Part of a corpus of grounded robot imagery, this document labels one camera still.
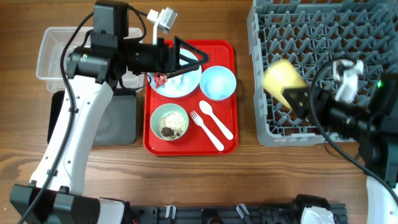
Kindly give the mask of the rice and food scraps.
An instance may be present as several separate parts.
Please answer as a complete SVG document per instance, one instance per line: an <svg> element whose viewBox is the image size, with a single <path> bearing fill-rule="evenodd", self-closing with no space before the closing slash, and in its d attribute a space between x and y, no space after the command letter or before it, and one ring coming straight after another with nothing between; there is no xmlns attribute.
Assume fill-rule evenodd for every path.
<svg viewBox="0 0 398 224"><path fill-rule="evenodd" d="M181 137L187 128L187 122L182 114L170 112L159 119L158 130L164 139L174 140Z"/></svg>

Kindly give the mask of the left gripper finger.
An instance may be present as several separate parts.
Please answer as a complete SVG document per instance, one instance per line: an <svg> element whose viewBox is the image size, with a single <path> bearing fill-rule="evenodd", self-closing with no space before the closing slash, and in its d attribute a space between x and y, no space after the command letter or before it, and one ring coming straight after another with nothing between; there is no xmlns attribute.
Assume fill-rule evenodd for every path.
<svg viewBox="0 0 398 224"><path fill-rule="evenodd" d="M180 69L174 71L174 72L169 72L169 73L157 73L157 77L160 76L165 76L166 78L173 78L177 77L179 75L183 75L184 73L192 72L195 70L198 70L201 68L201 65L198 63L188 63L185 65L182 65Z"/></svg>
<svg viewBox="0 0 398 224"><path fill-rule="evenodd" d="M180 53L180 49L185 49L193 54L196 54L200 57L200 59L194 60L192 58L186 57ZM196 48L177 36L174 37L173 53L179 67L198 67L199 65L203 65L210 61L210 56L206 52Z"/></svg>

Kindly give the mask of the light blue plate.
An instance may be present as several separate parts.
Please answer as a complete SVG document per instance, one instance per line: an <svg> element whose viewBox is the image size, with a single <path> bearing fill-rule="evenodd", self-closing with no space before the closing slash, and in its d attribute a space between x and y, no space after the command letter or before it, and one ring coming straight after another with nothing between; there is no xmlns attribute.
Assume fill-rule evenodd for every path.
<svg viewBox="0 0 398 224"><path fill-rule="evenodd" d="M201 75L202 75L202 68L199 68L198 70L184 73L184 79L183 82L185 84L185 88L182 90L166 90L165 89L165 84L156 88L155 87L155 82L153 80L153 76L151 73L149 73L149 77L151 77L152 81L150 83L150 86L152 87L153 90L155 90L158 94L168 97L168 98L180 98L185 95L188 95L191 93L199 84Z"/></svg>

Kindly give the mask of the white tissue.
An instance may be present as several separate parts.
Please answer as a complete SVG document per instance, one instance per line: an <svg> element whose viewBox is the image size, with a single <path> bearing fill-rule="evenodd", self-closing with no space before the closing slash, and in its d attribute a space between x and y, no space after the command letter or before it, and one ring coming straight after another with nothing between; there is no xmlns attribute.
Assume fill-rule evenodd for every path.
<svg viewBox="0 0 398 224"><path fill-rule="evenodd" d="M185 84L183 82L184 75L178 75L176 77L168 78L165 83L166 90L182 90L185 88Z"/></svg>

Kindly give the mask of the white plastic fork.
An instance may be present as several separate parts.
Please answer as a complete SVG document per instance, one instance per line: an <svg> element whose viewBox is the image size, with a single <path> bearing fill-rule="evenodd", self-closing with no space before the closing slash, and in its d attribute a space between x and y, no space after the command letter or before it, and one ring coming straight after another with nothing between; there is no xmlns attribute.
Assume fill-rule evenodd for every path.
<svg viewBox="0 0 398 224"><path fill-rule="evenodd" d="M194 123L201 127L205 134L208 136L208 138L210 139L210 141L213 143L214 147L216 147L216 149L218 151L223 151L224 150L224 145L221 143L221 141L206 127L206 125L204 124L203 119L198 115L198 113L196 111L192 111L190 112L190 116L192 118L192 120L194 121Z"/></svg>

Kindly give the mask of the white plastic spoon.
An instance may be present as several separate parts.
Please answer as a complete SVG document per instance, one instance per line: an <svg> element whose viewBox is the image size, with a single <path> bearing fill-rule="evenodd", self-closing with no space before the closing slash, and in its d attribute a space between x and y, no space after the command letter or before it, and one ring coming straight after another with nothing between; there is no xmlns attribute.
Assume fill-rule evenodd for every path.
<svg viewBox="0 0 398 224"><path fill-rule="evenodd" d="M234 138L232 132L218 119L218 117L214 114L212 106L204 100L199 102L199 107L201 111L210 116L216 125L219 127L220 131L224 134L226 139L232 140Z"/></svg>

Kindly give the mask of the light blue bowl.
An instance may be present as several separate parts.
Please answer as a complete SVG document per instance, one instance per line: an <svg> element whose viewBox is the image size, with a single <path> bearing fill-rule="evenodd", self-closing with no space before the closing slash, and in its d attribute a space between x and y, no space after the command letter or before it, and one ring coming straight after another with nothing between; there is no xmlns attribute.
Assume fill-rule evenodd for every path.
<svg viewBox="0 0 398 224"><path fill-rule="evenodd" d="M216 65L207 68L202 73L199 85L208 99L223 101L233 95L237 82L230 69Z"/></svg>

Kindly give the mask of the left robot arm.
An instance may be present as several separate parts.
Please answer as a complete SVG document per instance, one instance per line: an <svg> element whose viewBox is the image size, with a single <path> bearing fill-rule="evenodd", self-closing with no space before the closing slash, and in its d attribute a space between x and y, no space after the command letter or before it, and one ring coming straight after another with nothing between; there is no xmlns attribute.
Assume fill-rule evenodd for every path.
<svg viewBox="0 0 398 224"><path fill-rule="evenodd" d="M145 44L129 36L126 2L98 1L83 43L63 49L62 107L47 150L27 185L16 184L10 201L21 223L135 223L129 202L83 195L88 156L101 118L126 72L173 78L198 70L209 55L176 37Z"/></svg>

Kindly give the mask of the red snack wrapper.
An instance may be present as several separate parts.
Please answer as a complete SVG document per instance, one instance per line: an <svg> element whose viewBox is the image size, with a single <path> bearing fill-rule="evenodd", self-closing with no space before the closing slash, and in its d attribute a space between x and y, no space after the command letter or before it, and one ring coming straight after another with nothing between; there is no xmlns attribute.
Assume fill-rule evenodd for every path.
<svg viewBox="0 0 398 224"><path fill-rule="evenodd" d="M167 76L163 73L156 73L154 75L155 87L158 88L167 82Z"/></svg>

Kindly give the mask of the yellow plastic cup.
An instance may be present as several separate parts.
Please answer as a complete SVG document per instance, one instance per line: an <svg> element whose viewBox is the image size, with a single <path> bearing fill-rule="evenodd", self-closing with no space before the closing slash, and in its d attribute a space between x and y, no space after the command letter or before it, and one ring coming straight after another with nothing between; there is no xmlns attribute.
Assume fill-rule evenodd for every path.
<svg viewBox="0 0 398 224"><path fill-rule="evenodd" d="M288 60L281 59L272 63L264 71L262 86L265 91L291 110L292 107L282 95L284 90L290 88L303 88L306 87L307 84Z"/></svg>

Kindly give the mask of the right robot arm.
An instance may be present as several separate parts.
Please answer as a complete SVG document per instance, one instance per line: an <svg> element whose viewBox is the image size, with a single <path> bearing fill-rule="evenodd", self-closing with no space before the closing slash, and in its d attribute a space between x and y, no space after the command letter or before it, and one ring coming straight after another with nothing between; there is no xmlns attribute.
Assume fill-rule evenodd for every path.
<svg viewBox="0 0 398 224"><path fill-rule="evenodd" d="M385 73L375 85L367 107L339 102L318 87L286 88L282 95L299 118L309 118L343 157L326 134L330 129L359 144L360 164L367 175L368 223L397 223L397 74Z"/></svg>

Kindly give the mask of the green bowl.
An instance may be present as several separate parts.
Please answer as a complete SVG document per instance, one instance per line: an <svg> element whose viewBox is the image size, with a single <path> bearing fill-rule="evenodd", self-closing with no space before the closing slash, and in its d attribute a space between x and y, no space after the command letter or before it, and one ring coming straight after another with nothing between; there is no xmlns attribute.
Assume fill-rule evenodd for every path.
<svg viewBox="0 0 398 224"><path fill-rule="evenodd" d="M180 114L183 115L183 117L185 118L186 122L187 122L187 128L185 133L187 132L188 126L189 126L189 118L188 118L188 114L187 112L179 105L177 104L173 104L173 103L166 103L163 104L161 106L159 106L158 108L155 109L155 111L152 113L151 117L150 117L150 128L152 130L152 132L161 140L164 141L174 141L174 140L168 140L168 139L164 139L160 136L159 130L158 130L158 125L159 125L159 119L165 115L168 114L170 112L178 112Z"/></svg>

